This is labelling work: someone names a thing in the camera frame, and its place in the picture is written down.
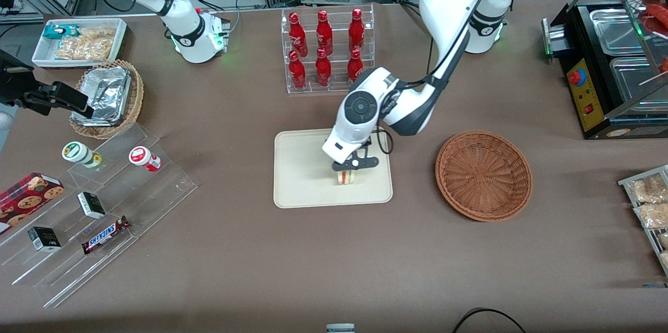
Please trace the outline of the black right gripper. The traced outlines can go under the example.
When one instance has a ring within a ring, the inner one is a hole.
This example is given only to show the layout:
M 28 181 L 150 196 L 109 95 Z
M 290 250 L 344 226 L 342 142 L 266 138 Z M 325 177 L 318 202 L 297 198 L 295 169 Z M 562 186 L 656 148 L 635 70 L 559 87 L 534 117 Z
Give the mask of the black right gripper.
M 1 50 L 1 101 L 4 105 L 32 110 L 42 116 L 48 116 L 52 109 L 66 109 L 83 117 L 91 118 L 94 109 L 88 105 L 88 96 L 75 88 L 55 81 L 50 87 L 52 99 L 44 99 L 42 88 L 47 86 L 38 81 L 29 67 L 16 57 Z M 35 95 L 40 103 L 31 102 Z

